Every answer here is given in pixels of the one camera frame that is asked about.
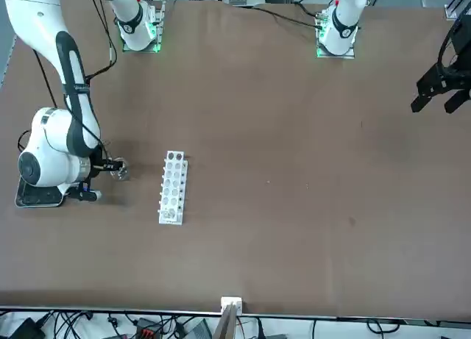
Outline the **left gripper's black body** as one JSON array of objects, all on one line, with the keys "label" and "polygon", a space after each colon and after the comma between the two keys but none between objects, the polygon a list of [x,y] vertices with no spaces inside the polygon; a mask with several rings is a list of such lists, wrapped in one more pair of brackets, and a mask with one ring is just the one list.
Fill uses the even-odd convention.
[{"label": "left gripper's black body", "polygon": [[[443,55],[449,45],[453,46],[455,61],[443,65]],[[470,15],[460,15],[453,23],[440,48],[440,76],[446,82],[470,80]]]}]

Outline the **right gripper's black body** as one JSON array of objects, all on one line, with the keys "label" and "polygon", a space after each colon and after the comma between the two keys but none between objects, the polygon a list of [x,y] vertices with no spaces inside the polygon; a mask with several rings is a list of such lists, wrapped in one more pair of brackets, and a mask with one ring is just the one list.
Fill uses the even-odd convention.
[{"label": "right gripper's black body", "polygon": [[89,159],[91,169],[88,178],[93,179],[97,177],[99,173],[103,170],[103,166],[107,162],[107,159],[104,156],[104,152],[101,147],[96,147],[90,155]]}]

